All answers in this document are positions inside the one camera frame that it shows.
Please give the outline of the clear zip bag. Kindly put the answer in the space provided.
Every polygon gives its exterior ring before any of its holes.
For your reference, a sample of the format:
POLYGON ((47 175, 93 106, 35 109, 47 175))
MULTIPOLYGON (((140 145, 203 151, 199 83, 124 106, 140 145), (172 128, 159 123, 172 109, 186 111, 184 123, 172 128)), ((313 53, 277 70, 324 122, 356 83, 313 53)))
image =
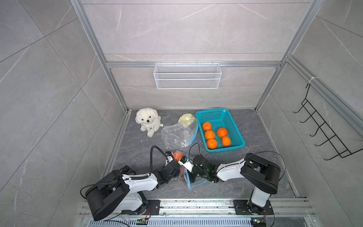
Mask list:
POLYGON ((189 126, 184 123, 166 126, 161 130, 164 146, 171 150, 182 150, 194 142, 198 129, 197 121, 194 121, 189 126))
POLYGON ((207 180, 204 178, 196 178, 196 181, 194 183, 191 183, 188 172, 189 171, 184 166, 181 166, 179 179, 178 179, 179 184, 182 185, 183 187, 186 187, 188 190, 195 189, 197 186, 203 185, 207 182, 207 180))

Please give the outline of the orange one bag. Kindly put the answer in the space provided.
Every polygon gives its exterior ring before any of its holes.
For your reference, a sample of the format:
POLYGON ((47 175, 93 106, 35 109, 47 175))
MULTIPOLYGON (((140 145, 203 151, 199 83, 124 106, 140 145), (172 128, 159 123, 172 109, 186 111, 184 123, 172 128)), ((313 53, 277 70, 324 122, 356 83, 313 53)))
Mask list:
POLYGON ((214 138, 208 139, 206 142, 206 146, 208 149, 217 149, 218 142, 214 138))

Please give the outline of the orange two bag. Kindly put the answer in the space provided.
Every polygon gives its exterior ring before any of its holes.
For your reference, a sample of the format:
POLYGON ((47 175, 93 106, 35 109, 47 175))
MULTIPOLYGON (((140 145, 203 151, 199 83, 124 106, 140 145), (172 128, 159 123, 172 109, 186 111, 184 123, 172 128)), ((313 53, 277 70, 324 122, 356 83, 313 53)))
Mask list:
POLYGON ((204 132, 204 138, 205 140, 214 139, 216 137, 215 133, 212 130, 207 130, 204 132))

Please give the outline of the orange three bag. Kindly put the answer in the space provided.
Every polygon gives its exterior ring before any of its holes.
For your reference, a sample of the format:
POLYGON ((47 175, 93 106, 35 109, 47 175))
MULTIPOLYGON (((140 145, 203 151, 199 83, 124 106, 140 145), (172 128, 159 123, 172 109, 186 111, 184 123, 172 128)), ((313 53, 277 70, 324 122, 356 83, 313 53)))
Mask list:
POLYGON ((222 145, 228 147, 231 145, 231 140, 228 136, 224 136, 221 138, 222 145))

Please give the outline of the orange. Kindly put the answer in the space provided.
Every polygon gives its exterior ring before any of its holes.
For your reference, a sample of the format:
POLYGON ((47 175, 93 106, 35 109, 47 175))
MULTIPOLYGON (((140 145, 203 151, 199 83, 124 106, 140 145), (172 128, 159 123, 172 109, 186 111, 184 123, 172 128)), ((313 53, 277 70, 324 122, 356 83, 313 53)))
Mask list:
POLYGON ((212 125, 210 122, 205 122, 203 125, 202 125, 202 129, 203 131, 209 131, 212 129, 212 125))

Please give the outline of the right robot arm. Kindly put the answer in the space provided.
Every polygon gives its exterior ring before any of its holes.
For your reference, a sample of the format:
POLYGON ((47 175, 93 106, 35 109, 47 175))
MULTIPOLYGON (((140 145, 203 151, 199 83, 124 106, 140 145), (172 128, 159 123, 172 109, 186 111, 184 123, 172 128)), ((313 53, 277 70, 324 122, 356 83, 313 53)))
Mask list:
POLYGON ((278 184, 285 174, 280 173, 281 168, 277 164, 258 154, 259 152, 247 153, 245 158, 239 161, 218 166, 198 154, 193 159, 183 157, 179 164, 186 169, 188 184, 193 183, 198 177, 213 183, 237 178, 247 179, 255 188, 246 203, 246 210, 254 215, 272 214, 268 200, 271 195, 277 194, 278 184))

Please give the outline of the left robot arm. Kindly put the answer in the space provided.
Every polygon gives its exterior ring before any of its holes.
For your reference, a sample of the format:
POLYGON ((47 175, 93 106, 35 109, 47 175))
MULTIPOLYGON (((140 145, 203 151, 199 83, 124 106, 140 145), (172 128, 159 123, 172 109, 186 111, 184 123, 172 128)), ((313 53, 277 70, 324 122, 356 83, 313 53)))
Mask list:
POLYGON ((153 191, 180 173, 180 164, 172 152, 163 152, 158 146, 150 149, 150 169, 143 175, 133 175, 133 170, 125 166, 123 169, 111 171, 95 184, 87 185, 87 191, 81 196, 87 200, 94 221, 100 221, 117 209, 137 211, 147 204, 143 191, 153 191), (161 170, 153 170, 153 150, 157 149, 166 159, 166 165, 161 170))

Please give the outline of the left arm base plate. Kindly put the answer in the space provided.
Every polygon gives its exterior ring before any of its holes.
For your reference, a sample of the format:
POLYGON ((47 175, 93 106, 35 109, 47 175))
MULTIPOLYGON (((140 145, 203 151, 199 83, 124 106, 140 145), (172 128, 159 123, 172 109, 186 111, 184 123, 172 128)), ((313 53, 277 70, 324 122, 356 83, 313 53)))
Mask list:
POLYGON ((122 211, 122 215, 159 215, 160 200, 148 200, 144 202, 136 211, 122 211))

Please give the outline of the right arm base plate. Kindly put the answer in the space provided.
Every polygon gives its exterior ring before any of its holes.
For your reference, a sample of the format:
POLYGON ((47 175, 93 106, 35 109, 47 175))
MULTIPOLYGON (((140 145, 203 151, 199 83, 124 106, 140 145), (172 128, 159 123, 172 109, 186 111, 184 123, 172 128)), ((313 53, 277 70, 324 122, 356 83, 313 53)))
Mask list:
POLYGON ((272 205, 267 200, 264 207, 253 204, 250 200, 233 200, 236 215, 273 215, 272 205))

